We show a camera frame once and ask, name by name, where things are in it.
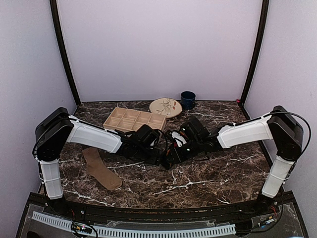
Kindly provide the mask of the argyle black red orange sock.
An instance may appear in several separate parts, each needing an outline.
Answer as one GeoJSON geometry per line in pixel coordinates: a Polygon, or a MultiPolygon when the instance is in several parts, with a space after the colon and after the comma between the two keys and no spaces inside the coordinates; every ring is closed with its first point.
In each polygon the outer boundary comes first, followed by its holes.
{"type": "Polygon", "coordinates": [[[161,160],[161,165],[169,170],[173,165],[182,163],[185,161],[182,149],[187,143],[183,135],[179,132],[172,131],[169,133],[171,139],[171,145],[168,147],[167,152],[161,160]]]}

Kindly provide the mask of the wooden compartment tray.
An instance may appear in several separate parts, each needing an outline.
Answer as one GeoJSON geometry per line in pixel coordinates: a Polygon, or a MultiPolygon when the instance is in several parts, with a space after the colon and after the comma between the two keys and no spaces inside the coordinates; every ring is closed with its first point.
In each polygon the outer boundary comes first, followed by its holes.
{"type": "Polygon", "coordinates": [[[106,129],[129,132],[137,131],[144,124],[152,129],[164,130],[166,116],[116,107],[103,123],[103,126],[106,129]]]}

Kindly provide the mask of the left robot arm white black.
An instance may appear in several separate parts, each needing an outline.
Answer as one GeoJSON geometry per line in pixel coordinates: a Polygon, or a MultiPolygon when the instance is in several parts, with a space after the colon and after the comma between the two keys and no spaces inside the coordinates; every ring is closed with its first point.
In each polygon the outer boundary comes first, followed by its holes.
{"type": "Polygon", "coordinates": [[[126,158],[138,157],[158,165],[163,152],[156,148],[163,132],[142,125],[137,131],[103,129],[79,120],[64,107],[57,108],[35,129],[36,143],[32,155],[39,162],[50,207],[59,216],[66,216],[70,206],[63,198],[59,158],[66,143],[77,143],[102,149],[126,158]]]}

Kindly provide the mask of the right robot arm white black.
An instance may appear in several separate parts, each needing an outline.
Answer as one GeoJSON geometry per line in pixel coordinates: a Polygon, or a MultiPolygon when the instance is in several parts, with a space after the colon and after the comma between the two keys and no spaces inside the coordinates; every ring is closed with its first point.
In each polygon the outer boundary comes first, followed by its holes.
{"type": "Polygon", "coordinates": [[[304,129],[299,119],[308,129],[311,128],[302,116],[282,106],[275,106],[263,116],[239,123],[230,122],[213,131],[208,131],[197,118],[192,118],[179,130],[170,132],[172,144],[163,156],[162,165],[170,169],[202,152],[218,152],[251,142],[263,143],[264,147],[274,146],[276,153],[269,155],[272,164],[261,190],[262,197],[253,203],[253,211],[263,215],[272,207],[271,199],[278,194],[308,147],[303,144],[304,129]]]}

